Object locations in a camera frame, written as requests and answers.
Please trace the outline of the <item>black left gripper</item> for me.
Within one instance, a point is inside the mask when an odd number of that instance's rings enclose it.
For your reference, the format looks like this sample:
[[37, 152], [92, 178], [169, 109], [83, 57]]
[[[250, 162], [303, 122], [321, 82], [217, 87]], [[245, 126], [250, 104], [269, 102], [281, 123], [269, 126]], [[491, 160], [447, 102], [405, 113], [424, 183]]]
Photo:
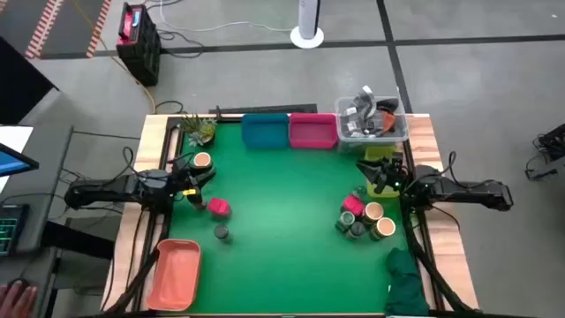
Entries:
[[211, 180], [216, 174], [215, 168], [209, 170], [199, 170], [196, 177], [190, 171], [189, 163], [186, 161], [185, 156], [179, 156], [172, 161], [172, 171], [175, 174], [176, 185], [178, 190], [182, 193], [184, 190], [194, 189], [197, 191], [194, 195], [183, 196], [198, 210], [204, 208], [204, 199], [201, 193], [201, 188]]

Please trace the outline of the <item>red spice tin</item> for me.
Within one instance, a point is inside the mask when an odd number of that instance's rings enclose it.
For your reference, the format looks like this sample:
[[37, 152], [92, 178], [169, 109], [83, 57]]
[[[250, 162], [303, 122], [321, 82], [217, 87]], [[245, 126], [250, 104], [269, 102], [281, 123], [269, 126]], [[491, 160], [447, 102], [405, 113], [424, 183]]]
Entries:
[[355, 217], [362, 216], [364, 213], [365, 204], [357, 196], [350, 194], [342, 203], [342, 211], [349, 211]]
[[231, 216], [231, 206], [224, 199], [211, 198], [207, 204], [207, 210], [214, 219], [227, 219]]

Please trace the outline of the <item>yellow-green plastic bin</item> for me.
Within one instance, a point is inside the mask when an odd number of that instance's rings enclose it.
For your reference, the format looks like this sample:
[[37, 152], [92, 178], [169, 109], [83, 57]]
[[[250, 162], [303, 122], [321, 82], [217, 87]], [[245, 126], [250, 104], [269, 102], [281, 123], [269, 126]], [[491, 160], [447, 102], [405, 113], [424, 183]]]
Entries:
[[[397, 145], [387, 146], [371, 146], [365, 150], [364, 159], [367, 161], [378, 161], [383, 157], [390, 157], [399, 150]], [[391, 186], [386, 185], [381, 193], [375, 192], [375, 185], [370, 182], [366, 183], [366, 190], [369, 197], [376, 199], [393, 199], [399, 196], [399, 192], [395, 191]]]

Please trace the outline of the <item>potted succulent plant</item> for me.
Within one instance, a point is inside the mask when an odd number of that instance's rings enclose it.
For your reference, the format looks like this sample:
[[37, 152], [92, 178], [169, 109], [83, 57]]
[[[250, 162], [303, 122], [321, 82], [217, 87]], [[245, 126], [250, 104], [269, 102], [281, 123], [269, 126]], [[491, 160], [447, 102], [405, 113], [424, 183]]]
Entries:
[[211, 117], [199, 117], [193, 113], [190, 117], [184, 116], [180, 121], [180, 129], [188, 137], [191, 147], [208, 148], [215, 141], [217, 122]]

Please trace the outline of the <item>orange part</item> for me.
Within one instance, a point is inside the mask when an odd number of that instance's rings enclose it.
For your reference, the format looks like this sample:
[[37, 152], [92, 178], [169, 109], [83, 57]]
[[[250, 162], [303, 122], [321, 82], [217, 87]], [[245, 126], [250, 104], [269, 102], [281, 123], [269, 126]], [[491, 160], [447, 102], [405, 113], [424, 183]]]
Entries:
[[394, 113], [390, 113], [387, 111], [382, 110], [380, 112], [381, 117], [382, 117], [382, 128], [381, 130], [384, 133], [387, 133], [389, 131], [391, 131], [396, 123], [396, 115]]

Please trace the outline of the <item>green table mat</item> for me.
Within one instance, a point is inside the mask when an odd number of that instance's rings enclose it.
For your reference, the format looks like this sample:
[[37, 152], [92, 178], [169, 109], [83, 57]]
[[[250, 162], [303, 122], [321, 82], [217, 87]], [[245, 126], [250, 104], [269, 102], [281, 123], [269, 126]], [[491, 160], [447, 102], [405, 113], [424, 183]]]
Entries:
[[209, 151], [216, 170], [205, 199], [226, 200], [231, 242], [218, 219], [176, 202], [169, 234], [202, 251], [194, 314], [380, 313], [385, 261], [404, 249], [397, 230], [374, 241], [337, 230], [343, 201], [365, 183], [356, 157], [323, 149], [250, 149], [238, 124], [219, 125]]

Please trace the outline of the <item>black bar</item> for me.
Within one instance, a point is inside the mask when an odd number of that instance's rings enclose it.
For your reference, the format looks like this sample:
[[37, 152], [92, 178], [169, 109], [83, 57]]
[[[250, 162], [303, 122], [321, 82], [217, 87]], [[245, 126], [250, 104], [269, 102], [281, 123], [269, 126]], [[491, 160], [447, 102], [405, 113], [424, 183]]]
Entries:
[[316, 103], [307, 104], [290, 104], [278, 106], [257, 106], [246, 108], [221, 108], [219, 105], [215, 109], [208, 111], [209, 114], [247, 114], [247, 113], [317, 113], [318, 107]]

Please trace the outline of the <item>orange plastic tray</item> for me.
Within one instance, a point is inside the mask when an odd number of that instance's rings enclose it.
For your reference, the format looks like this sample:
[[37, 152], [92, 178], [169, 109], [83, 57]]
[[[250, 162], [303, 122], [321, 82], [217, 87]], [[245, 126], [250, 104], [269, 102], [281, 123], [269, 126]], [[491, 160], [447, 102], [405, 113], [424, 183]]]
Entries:
[[159, 253], [147, 307], [155, 311], [181, 312], [196, 298], [201, 248], [192, 240], [168, 238], [157, 244]]

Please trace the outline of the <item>dark green cloth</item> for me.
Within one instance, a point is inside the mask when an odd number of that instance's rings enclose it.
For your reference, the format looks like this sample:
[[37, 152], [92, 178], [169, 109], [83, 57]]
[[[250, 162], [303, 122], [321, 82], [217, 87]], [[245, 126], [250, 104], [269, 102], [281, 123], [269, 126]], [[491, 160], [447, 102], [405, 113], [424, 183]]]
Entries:
[[390, 275], [390, 290], [385, 303], [385, 315], [428, 316], [423, 284], [411, 253], [393, 248], [386, 259]]

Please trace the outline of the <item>grey desk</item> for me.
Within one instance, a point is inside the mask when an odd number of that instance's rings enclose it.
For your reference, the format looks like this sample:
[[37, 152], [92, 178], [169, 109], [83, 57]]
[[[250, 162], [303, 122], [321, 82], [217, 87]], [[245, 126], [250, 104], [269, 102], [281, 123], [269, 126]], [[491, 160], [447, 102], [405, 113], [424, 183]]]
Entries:
[[33, 128], [22, 154], [38, 162], [39, 168], [9, 177], [0, 192], [0, 201], [5, 204], [29, 206], [16, 254], [0, 257], [0, 284], [23, 277], [37, 288], [33, 318], [42, 314], [41, 303], [47, 298], [57, 254], [54, 247], [43, 247], [41, 239], [72, 134], [70, 124], [55, 122], [56, 112], [62, 109], [62, 97], [60, 91], [50, 90], [22, 119], [22, 125]]

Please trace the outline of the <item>orange-striped black floor mat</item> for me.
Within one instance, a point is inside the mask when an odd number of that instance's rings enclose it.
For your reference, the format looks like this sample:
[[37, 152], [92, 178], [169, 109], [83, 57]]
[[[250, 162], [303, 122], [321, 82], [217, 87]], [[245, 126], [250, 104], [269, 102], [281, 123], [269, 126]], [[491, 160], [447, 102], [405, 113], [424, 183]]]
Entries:
[[112, 0], [41, 0], [41, 3], [41, 15], [24, 56], [93, 57]]

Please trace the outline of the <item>backlit keyboard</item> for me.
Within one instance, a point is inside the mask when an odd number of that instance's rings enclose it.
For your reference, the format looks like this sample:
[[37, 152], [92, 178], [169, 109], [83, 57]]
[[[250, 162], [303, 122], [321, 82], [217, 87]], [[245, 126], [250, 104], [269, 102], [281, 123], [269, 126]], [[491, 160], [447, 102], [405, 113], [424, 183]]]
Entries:
[[0, 256], [15, 254], [28, 213], [27, 204], [0, 207]]

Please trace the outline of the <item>black panel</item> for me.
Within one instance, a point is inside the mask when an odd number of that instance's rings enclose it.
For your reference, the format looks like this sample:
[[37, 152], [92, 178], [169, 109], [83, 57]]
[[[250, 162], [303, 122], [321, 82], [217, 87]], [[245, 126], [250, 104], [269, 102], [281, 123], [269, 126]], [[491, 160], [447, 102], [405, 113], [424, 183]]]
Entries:
[[0, 36], [0, 125], [16, 125], [58, 87]]

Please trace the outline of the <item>person's hand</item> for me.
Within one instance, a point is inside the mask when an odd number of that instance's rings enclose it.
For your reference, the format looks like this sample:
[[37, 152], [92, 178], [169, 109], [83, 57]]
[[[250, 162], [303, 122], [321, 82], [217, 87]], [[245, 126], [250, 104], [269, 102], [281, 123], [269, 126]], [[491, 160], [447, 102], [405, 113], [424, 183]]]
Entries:
[[36, 295], [37, 288], [31, 285], [0, 285], [0, 318], [30, 318]]

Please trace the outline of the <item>grey bracket parts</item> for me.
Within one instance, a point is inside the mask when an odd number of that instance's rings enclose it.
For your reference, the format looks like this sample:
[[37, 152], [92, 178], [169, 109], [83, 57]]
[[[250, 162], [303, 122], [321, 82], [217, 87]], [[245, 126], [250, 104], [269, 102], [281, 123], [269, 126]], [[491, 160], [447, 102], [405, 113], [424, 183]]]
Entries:
[[363, 86], [361, 91], [350, 102], [346, 115], [364, 134], [376, 131], [373, 117], [376, 113], [374, 94], [369, 86]]

